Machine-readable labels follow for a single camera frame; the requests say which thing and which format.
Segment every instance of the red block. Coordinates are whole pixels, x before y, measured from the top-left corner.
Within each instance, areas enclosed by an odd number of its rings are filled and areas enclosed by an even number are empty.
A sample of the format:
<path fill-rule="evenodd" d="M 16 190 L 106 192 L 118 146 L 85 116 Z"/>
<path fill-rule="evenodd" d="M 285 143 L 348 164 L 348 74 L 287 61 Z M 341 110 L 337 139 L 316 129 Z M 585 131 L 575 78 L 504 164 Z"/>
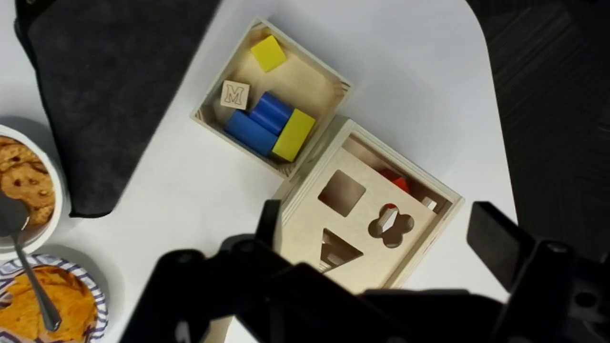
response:
<path fill-rule="evenodd" d="M 388 179 L 390 183 L 394 183 L 398 188 L 402 188 L 403 192 L 411 192 L 407 187 L 405 177 L 394 173 L 392 169 L 379 169 L 379 173 Z"/>

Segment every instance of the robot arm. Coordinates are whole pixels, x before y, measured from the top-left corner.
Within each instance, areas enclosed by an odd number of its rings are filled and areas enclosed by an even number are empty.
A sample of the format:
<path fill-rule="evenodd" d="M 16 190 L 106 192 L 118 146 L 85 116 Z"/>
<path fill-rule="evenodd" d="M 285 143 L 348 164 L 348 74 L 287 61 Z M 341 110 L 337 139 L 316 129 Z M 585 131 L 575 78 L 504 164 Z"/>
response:
<path fill-rule="evenodd" d="M 606 263 L 558 242 L 535 242 L 489 204 L 474 204 L 468 244 L 510 291 L 506 305 L 461 289 L 369 289 L 352 295 L 308 265 L 270 249 L 280 202 L 255 234 L 217 255 L 163 255 L 123 331 L 123 343 L 199 341 L 209 320 L 236 316 L 257 341 L 604 341 Z"/>

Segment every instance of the cookie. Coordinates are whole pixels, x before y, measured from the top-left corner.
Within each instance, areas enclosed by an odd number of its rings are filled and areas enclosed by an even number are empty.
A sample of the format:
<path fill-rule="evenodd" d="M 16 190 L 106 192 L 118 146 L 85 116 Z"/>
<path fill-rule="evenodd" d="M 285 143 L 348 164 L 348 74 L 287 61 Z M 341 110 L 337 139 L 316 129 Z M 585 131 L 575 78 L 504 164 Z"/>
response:
<path fill-rule="evenodd" d="M 0 145 L 0 171 L 7 171 L 13 166 L 39 162 L 37 156 L 20 143 Z"/>
<path fill-rule="evenodd" d="M 30 207 L 28 227 L 43 227 L 49 223 L 55 206 Z"/>
<path fill-rule="evenodd" d="M 0 146 L 3 146 L 3 145 L 18 145 L 18 141 L 0 135 Z"/>
<path fill-rule="evenodd" d="M 5 196 L 22 200 L 30 207 L 53 204 L 51 177 L 34 169 L 30 164 L 9 167 L 1 173 L 0 187 Z"/>

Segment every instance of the wooden block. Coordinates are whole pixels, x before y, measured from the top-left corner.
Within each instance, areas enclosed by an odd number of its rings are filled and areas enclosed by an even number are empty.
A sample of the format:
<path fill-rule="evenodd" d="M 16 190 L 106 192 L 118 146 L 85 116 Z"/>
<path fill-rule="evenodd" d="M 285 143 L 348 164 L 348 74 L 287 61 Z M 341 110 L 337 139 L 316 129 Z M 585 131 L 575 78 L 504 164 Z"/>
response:
<path fill-rule="evenodd" d="M 251 118 L 247 118 L 243 112 L 234 110 L 228 118 L 224 131 L 243 143 L 247 148 L 251 148 L 257 154 L 266 156 L 276 137 L 266 131 L 262 126 L 255 124 Z"/>
<path fill-rule="evenodd" d="M 247 106 L 247 93 L 249 93 L 249 84 L 224 80 L 222 93 L 220 93 L 220 105 L 228 106 L 228 108 L 243 110 Z"/>
<path fill-rule="evenodd" d="M 304 145 L 306 135 L 310 133 L 316 120 L 302 110 L 295 108 L 281 129 L 276 145 L 272 146 L 272 156 L 293 162 L 301 146 Z"/>
<path fill-rule="evenodd" d="M 384 177 L 384 179 L 388 179 L 388 181 L 392 181 L 398 188 L 402 188 L 403 192 L 411 192 L 409 190 L 409 187 L 407 187 L 407 181 L 405 181 L 405 177 L 402 177 L 402 175 L 398 175 L 398 173 L 394 173 L 392 169 L 379 169 L 379 173 Z"/>
<path fill-rule="evenodd" d="M 280 135 L 291 112 L 291 106 L 276 99 L 272 93 L 264 91 L 249 110 L 249 118 L 270 133 Z"/>
<path fill-rule="evenodd" d="M 249 53 L 264 72 L 270 72 L 274 66 L 285 61 L 285 53 L 274 36 L 266 36 L 264 40 L 257 42 Z"/>

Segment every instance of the bowl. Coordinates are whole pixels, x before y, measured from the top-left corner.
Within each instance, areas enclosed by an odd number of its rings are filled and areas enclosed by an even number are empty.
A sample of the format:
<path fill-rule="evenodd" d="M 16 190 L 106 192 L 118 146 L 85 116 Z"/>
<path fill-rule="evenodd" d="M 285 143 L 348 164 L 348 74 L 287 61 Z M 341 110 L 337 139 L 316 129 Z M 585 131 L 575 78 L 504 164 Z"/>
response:
<path fill-rule="evenodd" d="M 58 267 L 70 272 L 72 276 L 76 276 L 91 291 L 97 314 L 95 314 L 95 326 L 87 331 L 87 343 L 98 343 L 108 326 L 108 305 L 106 305 L 106 295 L 102 293 L 98 284 L 89 276 L 89 272 L 72 261 L 55 257 L 49 253 L 32 253 L 26 257 L 26 261 L 32 267 Z M 7 301 L 7 288 L 20 272 L 22 272 L 22 265 L 18 259 L 11 259 L 0 265 L 0 303 Z M 20 341 L 18 337 L 13 337 L 3 328 L 0 328 L 0 341 L 26 343 L 26 341 Z"/>
<path fill-rule="evenodd" d="M 43 167 L 47 169 L 47 175 L 49 175 L 51 185 L 53 185 L 55 209 L 53 209 L 51 219 L 43 227 L 26 228 L 26 230 L 20 232 L 22 249 L 26 253 L 32 253 L 43 242 L 47 242 L 51 238 L 51 234 L 55 232 L 55 228 L 58 225 L 58 217 L 60 217 L 60 211 L 62 211 L 62 198 L 64 198 L 62 183 L 60 183 L 57 166 L 51 162 L 51 158 L 32 139 L 28 139 L 20 131 L 11 129 L 7 126 L 0 126 L 0 137 L 15 139 L 20 145 L 24 145 L 26 148 L 30 148 L 39 158 Z M 15 255 L 11 240 L 7 236 L 0 238 L 0 261 L 7 261 L 7 259 L 15 259 L 15 257 L 16 255 Z"/>

